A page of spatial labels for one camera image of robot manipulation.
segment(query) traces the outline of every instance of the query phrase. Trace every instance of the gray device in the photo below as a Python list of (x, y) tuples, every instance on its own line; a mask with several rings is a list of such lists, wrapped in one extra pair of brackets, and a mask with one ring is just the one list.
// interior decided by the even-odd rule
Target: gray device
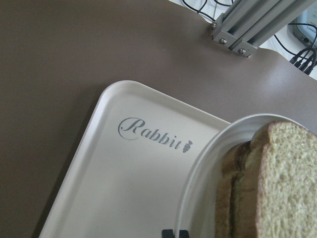
[[(294, 23), (308, 23), (317, 26), (317, 2), (311, 7), (305, 10), (301, 15), (299, 15), (294, 21)], [(313, 45), (316, 29), (311, 26), (305, 25), (293, 25), (293, 34), (296, 36), (305, 46), (307, 47), (317, 47), (317, 42)]]

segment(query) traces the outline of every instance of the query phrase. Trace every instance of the brown table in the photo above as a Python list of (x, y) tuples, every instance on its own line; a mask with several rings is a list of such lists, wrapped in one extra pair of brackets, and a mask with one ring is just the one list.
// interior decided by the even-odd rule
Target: brown table
[(317, 82), (279, 54), (244, 58), (167, 0), (0, 3), (0, 237), (37, 237), (101, 92), (135, 80), (227, 121), (317, 132)]

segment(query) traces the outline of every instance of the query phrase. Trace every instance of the screw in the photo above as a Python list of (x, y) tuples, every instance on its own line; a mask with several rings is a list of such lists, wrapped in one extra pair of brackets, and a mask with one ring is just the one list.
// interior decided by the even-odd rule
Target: screw
[(244, 55), (247, 51), (246, 49), (239, 49), (239, 54)]
[(211, 23), (211, 28), (212, 28), (212, 29), (216, 28), (216, 26), (217, 26), (217, 23), (215, 23), (215, 22), (212, 22), (212, 23)]
[(222, 45), (224, 45), (224, 44), (227, 43), (227, 40), (226, 40), (226, 39), (220, 39), (220, 40), (219, 40), (219, 43), (222, 44)]

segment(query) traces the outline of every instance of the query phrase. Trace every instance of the sandwich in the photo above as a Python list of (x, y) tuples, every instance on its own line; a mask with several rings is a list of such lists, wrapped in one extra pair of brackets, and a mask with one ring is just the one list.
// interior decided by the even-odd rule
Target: sandwich
[(216, 238), (317, 237), (317, 137), (273, 121), (224, 156)]

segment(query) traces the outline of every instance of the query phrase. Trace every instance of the printed logo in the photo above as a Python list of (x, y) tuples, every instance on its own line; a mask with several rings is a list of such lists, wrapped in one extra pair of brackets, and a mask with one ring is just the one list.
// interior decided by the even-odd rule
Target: printed logo
[(118, 126), (119, 135), (126, 140), (136, 140), (140, 137), (157, 142), (161, 145), (167, 145), (175, 150), (182, 148), (183, 153), (189, 151), (193, 142), (188, 142), (183, 145), (183, 141), (178, 140), (176, 135), (169, 132), (162, 132), (160, 129), (146, 128), (146, 122), (140, 118), (126, 118), (120, 122)]

